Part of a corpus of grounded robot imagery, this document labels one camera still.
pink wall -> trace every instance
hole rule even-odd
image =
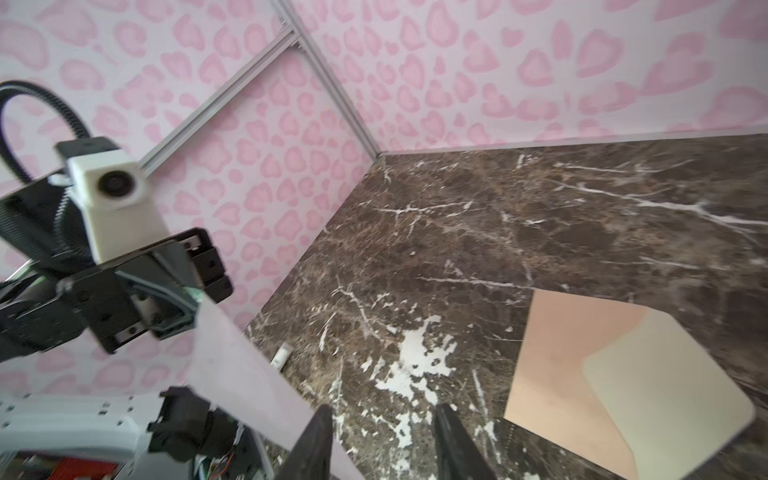
[[[293,4],[384,151],[768,130],[765,0]]]
[[[0,12],[3,77],[48,85],[93,133],[135,157],[279,27],[262,0],[18,0],[0,2]],[[130,34],[117,33],[122,22],[135,23]],[[28,169],[39,175],[58,167],[52,146],[69,134],[55,115],[21,98],[8,113],[4,129]],[[288,51],[153,175],[172,231],[204,226],[212,233],[236,287],[222,305],[238,326],[254,317],[364,175],[370,159],[360,151],[303,55]],[[0,193],[16,187],[0,168]],[[0,276],[23,261],[0,245]],[[142,336],[107,357],[85,334],[0,364],[0,388],[158,390],[183,379],[192,344],[189,333],[163,344]]]

brown marble surface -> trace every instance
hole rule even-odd
[[[503,478],[613,478],[502,419],[531,289],[675,316],[758,419],[690,478],[768,478],[768,136],[385,157],[248,334],[366,478],[436,473],[432,402]]]

black metal bracket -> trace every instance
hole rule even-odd
[[[147,331],[165,339],[192,329],[197,302],[190,288],[217,303],[233,291],[200,228],[58,282],[31,272],[0,290],[0,362],[54,348],[85,328],[110,354]]]
[[[147,426],[152,434],[149,453],[165,452],[189,462],[195,455],[216,458],[232,449],[237,421],[223,410],[209,410],[210,402],[185,386],[172,386],[160,396],[165,400],[157,421]]]

black cable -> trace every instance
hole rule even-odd
[[[88,129],[85,124],[77,116],[77,114],[69,108],[69,106],[63,102],[59,97],[52,94],[50,91],[40,87],[39,85],[31,84],[27,81],[10,80],[0,83],[0,118],[2,117],[3,109],[5,105],[18,95],[30,95],[48,104],[53,108],[56,113],[61,115],[76,138],[90,138],[91,134],[88,133]],[[0,157],[5,162],[5,165],[13,172],[16,178],[23,184],[30,184],[32,177],[24,169],[23,166],[16,160],[11,152],[8,142],[5,139],[5,132],[2,128],[2,122],[0,121]]]
[[[59,97],[52,94],[50,91],[35,84],[31,84],[26,81],[11,80],[0,83],[0,118],[2,118],[2,112],[5,105],[17,95],[30,95],[48,104],[53,108],[56,113],[67,122],[72,133],[76,138],[90,138],[91,134],[85,127],[83,121],[77,116],[77,114],[69,108],[69,106],[63,102]],[[0,121],[0,157],[5,162],[8,169],[21,181],[23,184],[30,184],[32,178],[23,166],[18,162],[11,152],[8,142],[5,139],[5,132],[2,130],[2,122]],[[77,242],[74,233],[71,230],[72,219],[71,215],[75,212],[74,205],[72,205],[72,199],[67,195],[66,191],[61,195],[61,201],[59,202],[58,209],[56,210],[56,216],[54,217],[53,229],[54,238],[59,245],[59,249],[63,251],[71,251],[80,257],[89,257],[90,250]],[[7,220],[7,217],[0,212],[0,222]],[[5,221],[6,231],[10,235],[23,235],[23,233],[14,228],[12,221]],[[39,257],[47,257],[45,252],[35,252],[34,260],[43,260]]]

